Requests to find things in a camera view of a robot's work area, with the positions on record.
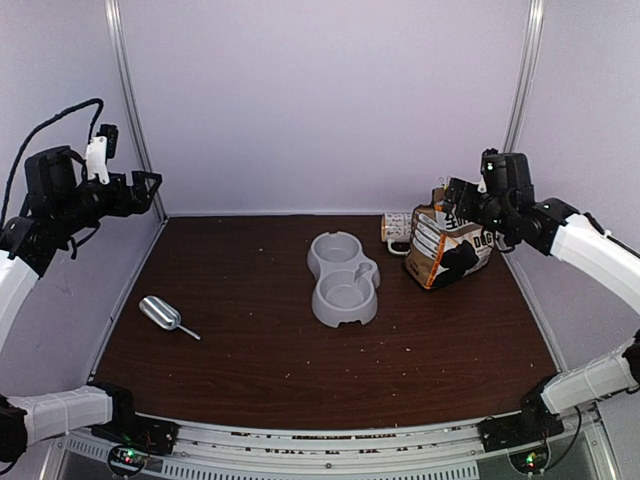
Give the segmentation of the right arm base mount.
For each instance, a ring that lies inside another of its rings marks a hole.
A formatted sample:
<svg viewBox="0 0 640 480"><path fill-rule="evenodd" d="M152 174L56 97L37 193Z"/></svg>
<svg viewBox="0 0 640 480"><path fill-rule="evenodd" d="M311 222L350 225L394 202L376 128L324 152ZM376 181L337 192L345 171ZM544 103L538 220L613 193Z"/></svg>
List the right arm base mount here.
<svg viewBox="0 0 640 480"><path fill-rule="evenodd" d="M506 453L510 465L528 476L542 474L549 466L549 440L565 431L562 421L556 417L536 424L526 420L523 413L489 416L477 428L486 453Z"/></svg>

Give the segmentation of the metal scoop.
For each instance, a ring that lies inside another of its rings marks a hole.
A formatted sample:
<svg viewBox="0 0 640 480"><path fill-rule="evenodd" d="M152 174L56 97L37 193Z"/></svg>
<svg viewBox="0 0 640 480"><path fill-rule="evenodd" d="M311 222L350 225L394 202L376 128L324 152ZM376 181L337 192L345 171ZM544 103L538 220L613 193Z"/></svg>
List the metal scoop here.
<svg viewBox="0 0 640 480"><path fill-rule="evenodd" d="M138 304L140 311L156 325L167 331L180 330L197 341L201 336L182 324L182 316L178 310L161 298L148 295Z"/></svg>

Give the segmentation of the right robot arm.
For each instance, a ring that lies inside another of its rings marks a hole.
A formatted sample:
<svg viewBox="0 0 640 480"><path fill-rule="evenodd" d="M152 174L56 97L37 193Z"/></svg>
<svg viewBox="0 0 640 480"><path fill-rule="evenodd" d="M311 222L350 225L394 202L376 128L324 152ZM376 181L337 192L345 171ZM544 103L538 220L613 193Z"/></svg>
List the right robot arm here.
<svg viewBox="0 0 640 480"><path fill-rule="evenodd" d="M470 181L444 181L445 212L495 235L556 365L520 400L512 430L639 391L639 254L592 216L537 197L523 153L484 151Z"/></svg>

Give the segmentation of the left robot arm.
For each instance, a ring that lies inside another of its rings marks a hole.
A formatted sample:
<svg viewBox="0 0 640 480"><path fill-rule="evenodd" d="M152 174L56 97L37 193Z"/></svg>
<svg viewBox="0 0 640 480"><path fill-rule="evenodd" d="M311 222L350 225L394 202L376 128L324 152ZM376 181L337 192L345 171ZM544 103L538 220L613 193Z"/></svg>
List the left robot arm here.
<svg viewBox="0 0 640 480"><path fill-rule="evenodd" d="M146 213L161 175L88 171L82 181L74 166L89 164L63 145L25 162L27 195L18 216L1 230L1 337L6 339L23 303L59 250L77 251L76 233L98 229L104 217ZM144 434L132 393L109 383L40 396L1 399L1 461L13 467L27 448L83 427L104 428L123 444Z"/></svg>

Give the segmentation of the dog food bag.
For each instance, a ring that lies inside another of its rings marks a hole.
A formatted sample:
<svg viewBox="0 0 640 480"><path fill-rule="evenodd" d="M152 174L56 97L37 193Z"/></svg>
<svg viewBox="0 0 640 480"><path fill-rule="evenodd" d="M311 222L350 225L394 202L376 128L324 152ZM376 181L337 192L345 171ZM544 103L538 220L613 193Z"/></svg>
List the dog food bag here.
<svg viewBox="0 0 640 480"><path fill-rule="evenodd" d="M445 188L414 208L409 252L403 267L426 291L449 286L489 263L494 235L478 224L444 211Z"/></svg>

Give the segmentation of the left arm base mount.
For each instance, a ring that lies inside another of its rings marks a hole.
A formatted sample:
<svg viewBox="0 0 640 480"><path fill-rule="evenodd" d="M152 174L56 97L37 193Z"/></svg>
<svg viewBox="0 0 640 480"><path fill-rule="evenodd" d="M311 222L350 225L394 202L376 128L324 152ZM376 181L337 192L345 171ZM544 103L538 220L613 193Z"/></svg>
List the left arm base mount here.
<svg viewBox="0 0 640 480"><path fill-rule="evenodd" d="M94 437L113 443L106 458L116 476L130 478L140 474L153 456L171 455L179 433L175 422L137 417L125 428L114 422L90 427Z"/></svg>

